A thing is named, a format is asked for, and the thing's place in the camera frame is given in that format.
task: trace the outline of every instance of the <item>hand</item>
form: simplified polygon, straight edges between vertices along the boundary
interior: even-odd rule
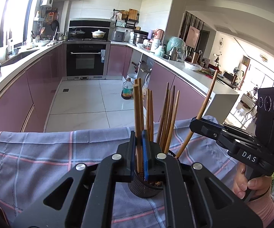
[[[245,197],[245,191],[247,190],[247,188],[256,190],[253,198],[261,196],[264,193],[266,193],[271,186],[272,177],[263,176],[253,178],[250,181],[248,181],[245,177],[245,170],[246,165],[239,162],[236,171],[236,176],[233,182],[233,193],[236,194],[236,196],[240,199],[243,199]]]

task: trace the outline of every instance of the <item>bottle label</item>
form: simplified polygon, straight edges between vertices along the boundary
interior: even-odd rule
[[[124,88],[122,90],[122,96],[124,97],[131,97],[133,94],[133,88]]]

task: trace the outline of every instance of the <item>wooden cutting board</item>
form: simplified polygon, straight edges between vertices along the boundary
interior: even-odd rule
[[[137,14],[138,14],[138,11],[135,10],[135,9],[130,9],[128,11],[128,18],[129,19],[132,19],[132,20],[137,20]]]

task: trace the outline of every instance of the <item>oven door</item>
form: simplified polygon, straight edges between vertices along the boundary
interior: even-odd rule
[[[106,45],[67,45],[67,76],[104,76]]]

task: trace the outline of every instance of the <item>ceiling light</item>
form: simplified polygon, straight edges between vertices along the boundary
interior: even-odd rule
[[[268,58],[265,55],[260,55],[260,57],[263,60],[263,62],[265,62],[265,63],[268,62]]]

